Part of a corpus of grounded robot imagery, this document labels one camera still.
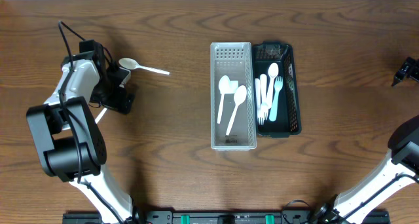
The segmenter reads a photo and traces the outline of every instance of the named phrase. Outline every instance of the brown wood surface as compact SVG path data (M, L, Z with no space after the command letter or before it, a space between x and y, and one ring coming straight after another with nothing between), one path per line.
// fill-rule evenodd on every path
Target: brown wood surface
M1 223L60 223L64 212L94 210L43 173L25 117L61 77L60 19L115 58L171 72L133 73L132 112L99 123L113 175L144 207L279 210L296 198L315 206L367 175L392 132L418 114L419 84L390 84L407 56L418 57L419 0L3 1ZM68 39L75 52L78 40ZM210 44L276 39L295 50L302 133L258 138L249 152L213 151ZM417 223L418 196L411 185L381 207L393 223Z

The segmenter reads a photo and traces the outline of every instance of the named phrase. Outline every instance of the green tape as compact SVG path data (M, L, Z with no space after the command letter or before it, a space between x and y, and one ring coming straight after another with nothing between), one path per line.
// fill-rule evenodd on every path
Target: green tape
M181 224L189 224L189 215L181 215Z
M273 215L266 215L264 218L266 219L266 224L275 224Z

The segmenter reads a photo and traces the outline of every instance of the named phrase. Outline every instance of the robotic arm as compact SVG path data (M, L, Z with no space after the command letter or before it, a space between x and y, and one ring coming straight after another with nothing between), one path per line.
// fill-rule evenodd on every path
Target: robotic arm
M83 192L98 209L102 223L145 224L146 220L151 224L190 224L190 221L256 224L261 220L266 220L266 224L290 223L284 213L292 211L282 214L161 211L149 212L143 217L105 165L106 146L87 103L129 113L134 95L127 94L124 85L130 78L130 70L114 63L108 52L109 61L103 51L107 49L100 43L80 38L79 54L72 56L67 46L69 56L63 60L63 75L54 93L43 105L29 108L26 114L41 166L47 175L58 176ZM73 135L61 139L52 137L66 129L71 129ZM392 194L411 183L419 183L416 178L419 172L419 116L402 124L391 136L388 147L384 160L365 179L324 204L312 215L310 223L362 223L371 210ZM300 223L298 220L299 217L294 218L293 223ZM89 219L71 223L95 222Z

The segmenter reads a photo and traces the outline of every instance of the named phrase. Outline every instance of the white spoon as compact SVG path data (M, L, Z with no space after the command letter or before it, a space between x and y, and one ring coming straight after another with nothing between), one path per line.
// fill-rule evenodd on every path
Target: white spoon
M166 74L166 75L170 74L168 71L156 69L156 68L153 68L153 67L145 67L145 66L139 65L135 60L130 59L130 58L120 59L119 64L122 67L125 67L126 69L129 69L129 70L134 70L134 69L140 68L140 69L149 70L149 71L152 71L152 72L155 72L155 73L161 73L161 74Z
M230 90L230 79L227 75L224 75L221 77L218 83L218 89L220 89L221 100L220 100L220 106L218 107L217 123L220 124L221 115L223 114L224 94L226 94Z
M233 123L234 123L234 118L236 117L238 106L246 100L246 97L247 97L246 87L245 86L239 86L237 88L236 93L234 93L234 103L236 104L236 107L234 107L233 114L231 115L230 122L228 123L226 136L228 136L230 134L231 127L233 126Z
M266 94L266 104L268 105L269 109L272 107L272 97L274 94L274 80L276 76L278 76L278 73L279 73L279 68L278 68L277 63L272 63L268 69L268 75L270 77L270 80L269 80L268 93Z

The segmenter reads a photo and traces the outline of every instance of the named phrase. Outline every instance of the light blue fork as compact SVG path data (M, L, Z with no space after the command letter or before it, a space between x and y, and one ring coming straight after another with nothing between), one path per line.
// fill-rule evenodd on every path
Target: light blue fork
M275 96L274 100L272 101L272 108L270 109L269 113L269 121L274 122L276 121L276 115L278 114L278 98L280 96L280 91L283 86L282 77L277 77L274 83L275 89Z

